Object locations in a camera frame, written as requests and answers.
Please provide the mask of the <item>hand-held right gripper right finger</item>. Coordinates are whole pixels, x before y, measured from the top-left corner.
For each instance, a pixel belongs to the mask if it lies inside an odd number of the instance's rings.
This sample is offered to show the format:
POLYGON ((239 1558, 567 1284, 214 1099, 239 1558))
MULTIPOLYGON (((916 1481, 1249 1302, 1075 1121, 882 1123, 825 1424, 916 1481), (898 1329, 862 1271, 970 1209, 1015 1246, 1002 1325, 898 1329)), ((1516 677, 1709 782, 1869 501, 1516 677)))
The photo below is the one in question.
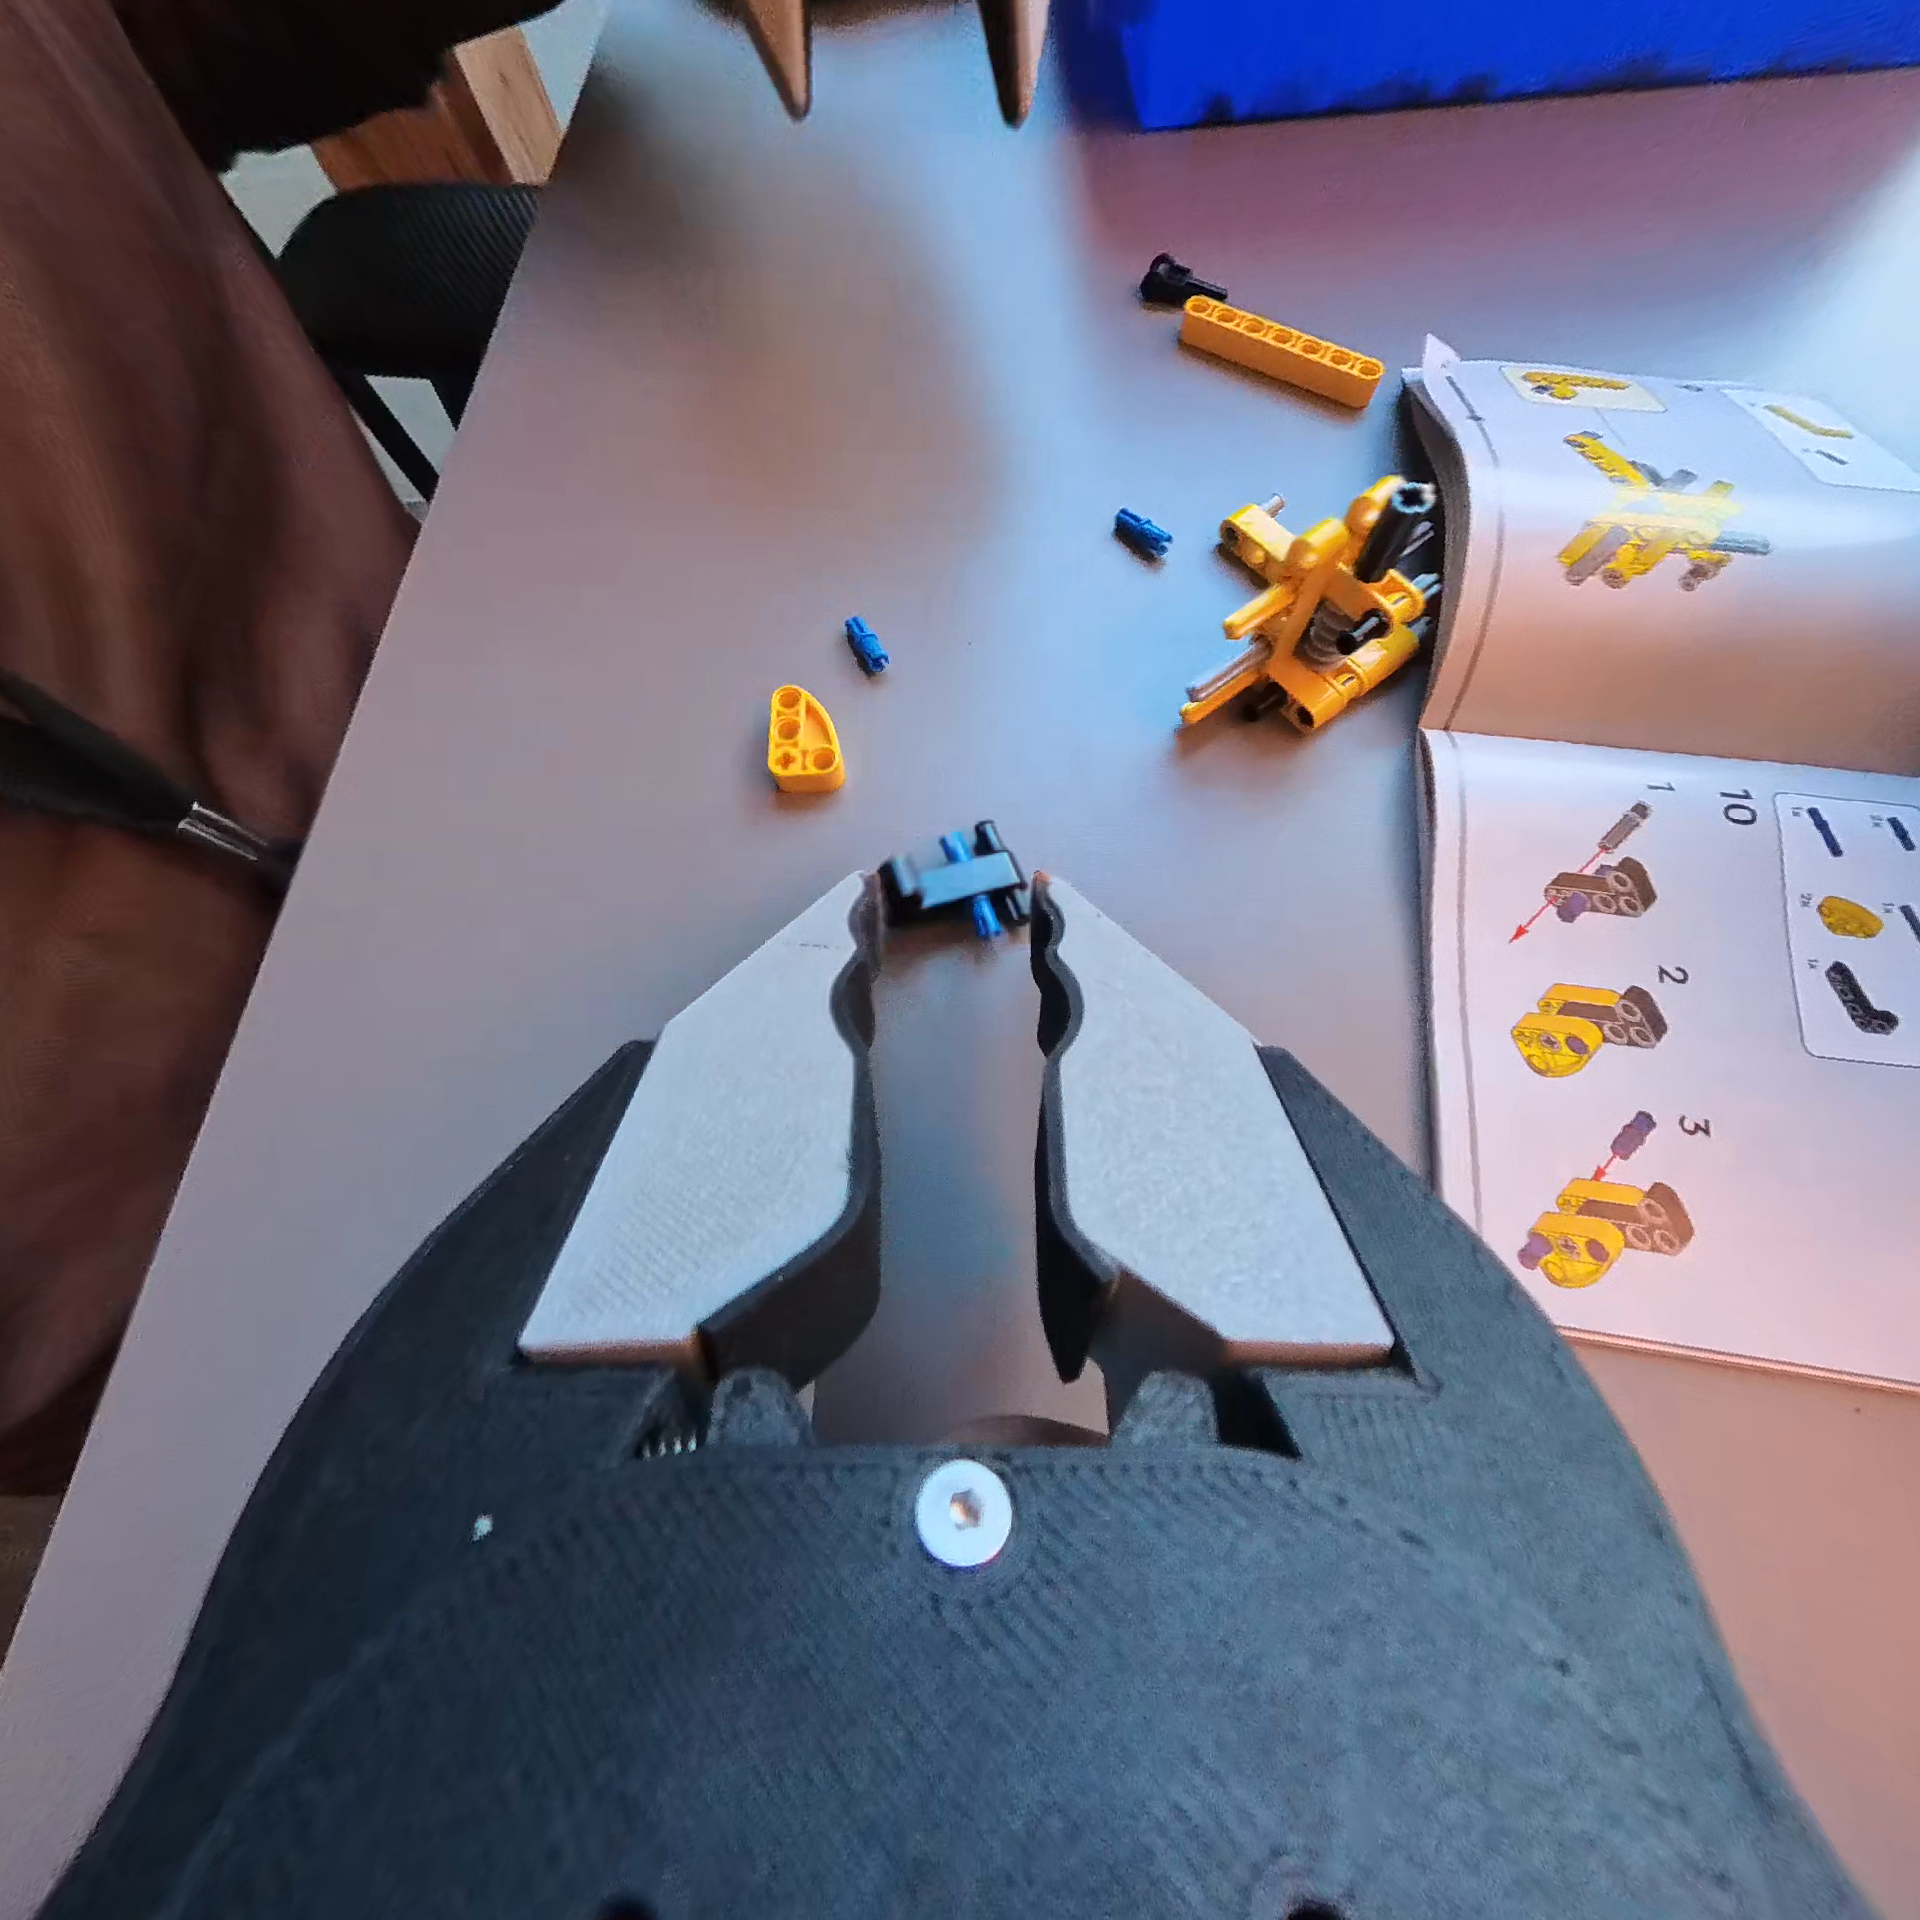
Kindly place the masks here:
POLYGON ((1058 1372, 1384 1363, 1394 1334, 1262 1044, 1063 877, 1038 874, 1041 1323, 1058 1372))

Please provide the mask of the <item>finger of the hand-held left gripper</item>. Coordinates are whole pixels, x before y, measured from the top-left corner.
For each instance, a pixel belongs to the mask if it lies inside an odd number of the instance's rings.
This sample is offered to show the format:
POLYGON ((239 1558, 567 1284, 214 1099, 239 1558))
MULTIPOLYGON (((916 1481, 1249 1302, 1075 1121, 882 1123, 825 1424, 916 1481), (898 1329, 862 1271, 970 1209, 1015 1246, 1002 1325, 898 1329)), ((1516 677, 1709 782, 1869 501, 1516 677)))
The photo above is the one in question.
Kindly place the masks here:
POLYGON ((791 118, 812 104, 810 3, 805 0, 739 2, 737 10, 762 55, 791 118))
POLYGON ((984 41, 989 53, 1002 118, 1022 129, 1032 113, 1047 44, 1050 2, 981 0, 984 41))

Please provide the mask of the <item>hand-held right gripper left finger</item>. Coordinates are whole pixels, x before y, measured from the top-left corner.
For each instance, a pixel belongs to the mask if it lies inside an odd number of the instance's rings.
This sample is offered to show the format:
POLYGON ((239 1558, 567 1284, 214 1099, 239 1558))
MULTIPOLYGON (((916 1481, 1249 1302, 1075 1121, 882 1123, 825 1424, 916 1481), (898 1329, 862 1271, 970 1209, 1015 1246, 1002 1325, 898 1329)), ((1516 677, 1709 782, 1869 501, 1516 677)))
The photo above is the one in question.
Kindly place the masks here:
POLYGON ((855 872, 664 1028, 522 1356, 805 1388, 853 1345, 880 1295, 878 958, 855 872))

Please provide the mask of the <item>black lego connector piece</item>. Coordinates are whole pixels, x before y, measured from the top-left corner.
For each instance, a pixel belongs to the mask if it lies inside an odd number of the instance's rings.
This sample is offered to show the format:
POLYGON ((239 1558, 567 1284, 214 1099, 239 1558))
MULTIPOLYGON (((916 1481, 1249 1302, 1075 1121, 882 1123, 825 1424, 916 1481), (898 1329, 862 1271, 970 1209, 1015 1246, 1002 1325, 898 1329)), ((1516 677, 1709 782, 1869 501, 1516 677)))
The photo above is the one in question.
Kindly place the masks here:
POLYGON ((893 927, 964 919, 977 936, 997 938, 1032 915, 1029 874, 991 818, 889 858, 880 883, 893 927))

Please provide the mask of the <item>blue plastic bin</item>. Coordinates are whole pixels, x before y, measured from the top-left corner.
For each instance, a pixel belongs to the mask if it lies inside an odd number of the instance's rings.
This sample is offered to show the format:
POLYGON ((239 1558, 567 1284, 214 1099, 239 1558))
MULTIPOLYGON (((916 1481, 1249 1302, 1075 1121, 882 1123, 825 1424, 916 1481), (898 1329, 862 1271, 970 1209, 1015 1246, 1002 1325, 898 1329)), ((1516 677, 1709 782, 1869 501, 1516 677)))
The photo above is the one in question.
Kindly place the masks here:
POLYGON ((1129 130, 1915 68, 1915 2, 1061 2, 1083 118, 1129 130))

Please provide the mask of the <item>yellow lego beam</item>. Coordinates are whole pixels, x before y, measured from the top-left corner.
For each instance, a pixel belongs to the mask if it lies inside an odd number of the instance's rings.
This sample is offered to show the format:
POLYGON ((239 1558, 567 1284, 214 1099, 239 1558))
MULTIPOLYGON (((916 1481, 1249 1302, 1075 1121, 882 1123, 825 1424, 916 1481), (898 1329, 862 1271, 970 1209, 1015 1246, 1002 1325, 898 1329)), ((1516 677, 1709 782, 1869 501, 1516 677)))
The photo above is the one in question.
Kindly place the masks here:
POLYGON ((1187 299, 1179 342, 1215 362, 1346 408, 1371 404, 1385 363, 1208 295, 1187 299))

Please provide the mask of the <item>yellow curved lego piece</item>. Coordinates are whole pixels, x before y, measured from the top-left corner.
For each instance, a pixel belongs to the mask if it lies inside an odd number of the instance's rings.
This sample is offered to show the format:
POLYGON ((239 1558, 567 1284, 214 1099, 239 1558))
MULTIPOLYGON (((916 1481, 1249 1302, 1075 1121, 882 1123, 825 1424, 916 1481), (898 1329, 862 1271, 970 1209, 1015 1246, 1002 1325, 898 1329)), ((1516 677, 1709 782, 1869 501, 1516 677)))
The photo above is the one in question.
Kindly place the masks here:
POLYGON ((771 696, 767 770, 791 797, 830 795, 846 782, 835 722, 803 684, 782 684, 771 696))

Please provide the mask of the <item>lego instruction booklet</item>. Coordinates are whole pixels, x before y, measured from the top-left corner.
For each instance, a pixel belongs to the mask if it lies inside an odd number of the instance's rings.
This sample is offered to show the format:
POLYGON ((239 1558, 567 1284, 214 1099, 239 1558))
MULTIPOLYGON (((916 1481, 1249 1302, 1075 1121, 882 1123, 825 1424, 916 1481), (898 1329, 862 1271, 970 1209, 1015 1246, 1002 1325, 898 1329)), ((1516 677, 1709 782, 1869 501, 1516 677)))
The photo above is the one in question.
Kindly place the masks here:
POLYGON ((1430 338, 1443 1198, 1564 1332, 1919 1382, 1917 465, 1430 338))

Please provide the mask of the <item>yellow lego assembly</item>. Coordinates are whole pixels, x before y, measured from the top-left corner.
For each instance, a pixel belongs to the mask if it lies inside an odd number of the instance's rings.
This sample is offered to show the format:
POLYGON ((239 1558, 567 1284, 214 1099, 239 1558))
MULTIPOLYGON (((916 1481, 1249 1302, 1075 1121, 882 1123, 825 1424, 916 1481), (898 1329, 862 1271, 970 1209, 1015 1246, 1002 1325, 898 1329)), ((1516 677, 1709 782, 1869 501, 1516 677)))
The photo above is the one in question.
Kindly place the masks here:
POLYGON ((1183 727, 1242 705, 1326 734, 1427 641, 1444 585, 1427 569, 1441 551, 1434 483, 1389 474, 1357 494, 1344 516, 1301 533, 1280 521, 1281 505, 1274 496, 1221 523, 1217 548, 1260 589, 1222 623, 1237 652, 1187 684, 1183 727))

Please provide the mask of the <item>wooden furniture panel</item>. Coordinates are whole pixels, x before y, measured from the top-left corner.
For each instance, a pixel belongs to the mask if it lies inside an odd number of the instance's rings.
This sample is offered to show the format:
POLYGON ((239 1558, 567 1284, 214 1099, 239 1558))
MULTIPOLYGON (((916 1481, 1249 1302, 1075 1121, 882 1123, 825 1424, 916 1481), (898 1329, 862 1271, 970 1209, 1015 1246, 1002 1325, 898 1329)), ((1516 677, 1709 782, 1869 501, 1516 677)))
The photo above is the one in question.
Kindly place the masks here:
POLYGON ((427 102, 312 141, 338 190, 382 184, 549 181, 563 139, 542 68, 522 30, 467 41, 445 59, 427 102))

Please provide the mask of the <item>black mesh chair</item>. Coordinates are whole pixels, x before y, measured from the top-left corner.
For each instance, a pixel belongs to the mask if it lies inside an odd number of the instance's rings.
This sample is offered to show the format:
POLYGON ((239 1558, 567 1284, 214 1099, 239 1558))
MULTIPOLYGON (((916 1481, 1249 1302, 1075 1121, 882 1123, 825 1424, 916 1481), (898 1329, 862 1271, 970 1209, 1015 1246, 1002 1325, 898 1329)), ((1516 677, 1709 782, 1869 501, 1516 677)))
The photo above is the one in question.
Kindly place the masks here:
POLYGON ((425 499, 440 471, 373 381, 424 379, 461 422, 540 207, 529 184, 354 188, 309 211, 273 261, 345 399, 425 499))

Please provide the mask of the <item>person's brown clothing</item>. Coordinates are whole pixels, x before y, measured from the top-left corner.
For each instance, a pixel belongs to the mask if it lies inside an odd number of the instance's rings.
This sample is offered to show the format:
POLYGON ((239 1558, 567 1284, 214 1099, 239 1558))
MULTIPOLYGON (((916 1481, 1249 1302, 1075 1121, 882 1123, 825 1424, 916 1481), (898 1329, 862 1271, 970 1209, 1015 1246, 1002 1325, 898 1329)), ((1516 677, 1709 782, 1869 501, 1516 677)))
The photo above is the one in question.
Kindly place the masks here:
MULTIPOLYGON (((413 521, 112 3, 4 3, 4 671, 269 838, 314 822, 413 521)), ((3 1481, 64 1490, 277 901, 4 807, 3 1481)))

